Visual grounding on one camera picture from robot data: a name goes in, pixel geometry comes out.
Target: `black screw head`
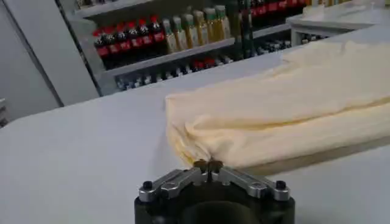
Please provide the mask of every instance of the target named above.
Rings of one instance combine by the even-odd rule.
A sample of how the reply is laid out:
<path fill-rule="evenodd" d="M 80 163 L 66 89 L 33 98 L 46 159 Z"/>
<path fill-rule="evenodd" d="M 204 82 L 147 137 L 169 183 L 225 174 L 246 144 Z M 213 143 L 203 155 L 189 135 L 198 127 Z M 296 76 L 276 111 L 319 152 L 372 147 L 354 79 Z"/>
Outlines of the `black screw head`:
<path fill-rule="evenodd" d="M 144 190 L 151 190 L 153 188 L 153 182 L 151 181 L 145 181 L 143 184 L 142 184 L 142 188 Z"/>
<path fill-rule="evenodd" d="M 276 189 L 277 190 L 285 190 L 287 188 L 286 182 L 282 180 L 276 181 Z"/>

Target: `white tabletop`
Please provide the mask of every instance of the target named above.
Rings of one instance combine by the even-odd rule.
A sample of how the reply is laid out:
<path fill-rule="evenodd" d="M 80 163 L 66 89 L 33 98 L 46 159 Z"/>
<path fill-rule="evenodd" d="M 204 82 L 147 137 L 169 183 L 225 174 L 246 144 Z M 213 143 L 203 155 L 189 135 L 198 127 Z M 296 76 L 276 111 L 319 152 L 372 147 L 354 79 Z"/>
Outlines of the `white tabletop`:
<path fill-rule="evenodd" d="M 322 13 L 320 10 L 316 12 L 314 15 L 297 15 L 287 20 L 293 25 L 351 30 L 390 24 L 390 10 L 370 3 L 350 1 L 327 7 Z"/>
<path fill-rule="evenodd" d="M 375 26 L 328 41 L 390 41 Z M 165 137 L 164 98 L 281 63 L 268 54 L 22 119 L 0 129 L 0 223 L 133 223 L 144 180 L 183 163 Z M 389 147 L 277 175 L 298 223 L 387 223 Z"/>

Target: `red bottle cap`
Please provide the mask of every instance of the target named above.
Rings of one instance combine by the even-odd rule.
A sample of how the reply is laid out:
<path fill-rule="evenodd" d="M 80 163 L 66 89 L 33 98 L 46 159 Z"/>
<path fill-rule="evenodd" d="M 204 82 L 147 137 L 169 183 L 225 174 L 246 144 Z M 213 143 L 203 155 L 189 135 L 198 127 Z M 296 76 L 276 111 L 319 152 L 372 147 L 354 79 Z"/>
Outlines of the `red bottle cap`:
<path fill-rule="evenodd" d="M 98 36 L 100 36 L 101 33 L 102 33 L 102 31 L 101 31 L 100 29 L 97 29 L 97 30 L 95 30 L 95 31 L 92 33 L 92 35 L 93 35 L 94 37 L 98 37 Z"/>
<path fill-rule="evenodd" d="M 130 28 L 135 28 L 135 22 L 131 21 L 131 22 L 128 22 L 127 25 L 130 27 Z"/>
<path fill-rule="evenodd" d="M 151 16 L 151 21 L 152 21 L 153 23 L 157 23 L 157 15 L 152 15 L 152 16 Z"/>
<path fill-rule="evenodd" d="M 116 26 L 116 30 L 117 31 L 123 31 L 124 29 L 124 24 L 123 23 L 119 23 L 117 26 Z"/>
<path fill-rule="evenodd" d="M 146 22 L 145 22 L 145 20 L 144 20 L 144 19 L 140 19 L 140 20 L 139 20 L 139 24 L 140 24 L 140 26 L 143 26 L 143 25 L 145 25 L 145 24 L 146 24 Z"/>

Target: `crumpled cloth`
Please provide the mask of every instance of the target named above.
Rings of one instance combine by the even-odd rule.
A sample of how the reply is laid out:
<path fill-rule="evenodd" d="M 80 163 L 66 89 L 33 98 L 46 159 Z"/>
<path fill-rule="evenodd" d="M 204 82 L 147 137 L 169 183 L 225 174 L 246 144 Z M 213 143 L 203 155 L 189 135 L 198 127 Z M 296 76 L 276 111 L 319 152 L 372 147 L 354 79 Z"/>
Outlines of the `crumpled cloth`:
<path fill-rule="evenodd" d="M 264 74 L 168 95 L 171 147 L 190 164 L 245 168 L 390 136 L 390 44 L 319 41 L 282 58 Z"/>

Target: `bottle label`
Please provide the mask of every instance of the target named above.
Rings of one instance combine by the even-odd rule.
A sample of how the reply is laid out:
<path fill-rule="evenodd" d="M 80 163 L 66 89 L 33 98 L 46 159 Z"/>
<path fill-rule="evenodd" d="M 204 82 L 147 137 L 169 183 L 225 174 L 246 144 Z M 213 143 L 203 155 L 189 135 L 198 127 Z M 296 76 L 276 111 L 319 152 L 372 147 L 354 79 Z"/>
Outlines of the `bottle label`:
<path fill-rule="evenodd" d="M 142 41 L 146 45 L 152 44 L 152 37 L 151 36 L 144 36 L 144 37 L 142 37 Z"/>
<path fill-rule="evenodd" d="M 257 10 L 256 10 L 256 8 L 251 8 L 251 9 L 250 9 L 250 14 L 252 14 L 253 17 L 256 17 L 256 16 L 257 16 Z"/>
<path fill-rule="evenodd" d="M 287 0 L 288 7 L 295 7 L 298 4 L 298 0 Z"/>
<path fill-rule="evenodd" d="M 119 45 L 121 46 L 122 51 L 127 51 L 131 48 L 130 41 L 128 41 L 128 40 L 120 43 Z"/>
<path fill-rule="evenodd" d="M 116 54 L 120 50 L 120 46 L 118 44 L 111 44 L 108 46 L 108 48 L 110 48 L 111 54 Z"/>
<path fill-rule="evenodd" d="M 208 31 L 207 26 L 201 28 L 203 44 L 208 44 Z"/>
<path fill-rule="evenodd" d="M 142 38 L 138 37 L 136 39 L 132 39 L 133 47 L 141 47 L 142 46 Z"/>
<path fill-rule="evenodd" d="M 190 35 L 193 47 L 199 46 L 199 40 L 197 39 L 197 32 L 195 27 L 190 29 Z"/>
<path fill-rule="evenodd" d="M 167 36 L 166 41 L 168 42 L 168 47 L 170 52 L 176 52 L 177 51 L 177 45 L 174 35 Z"/>
<path fill-rule="evenodd" d="M 161 42 L 165 39 L 163 32 L 155 33 L 153 36 L 154 36 L 154 41 L 156 42 Z"/>
<path fill-rule="evenodd" d="M 257 15 L 264 15 L 267 13 L 267 7 L 265 5 L 257 7 Z"/>
<path fill-rule="evenodd" d="M 278 6 L 279 6 L 279 9 L 282 9 L 282 10 L 287 8 L 287 0 L 279 2 Z"/>
<path fill-rule="evenodd" d="M 99 54 L 100 57 L 108 55 L 108 49 L 106 47 L 99 47 L 96 48 L 97 54 Z"/>
<path fill-rule="evenodd" d="M 228 18 L 225 18 L 222 21 L 222 29 L 224 31 L 224 38 L 225 39 L 230 38 L 230 24 L 229 24 L 229 19 Z"/>
<path fill-rule="evenodd" d="M 182 50 L 188 49 L 187 40 L 185 38 L 185 32 L 184 31 L 179 32 L 178 38 L 179 38 L 180 48 Z"/>
<path fill-rule="evenodd" d="M 272 2 L 268 4 L 268 11 L 269 12 L 274 12 L 278 10 L 278 3 L 277 2 Z"/>

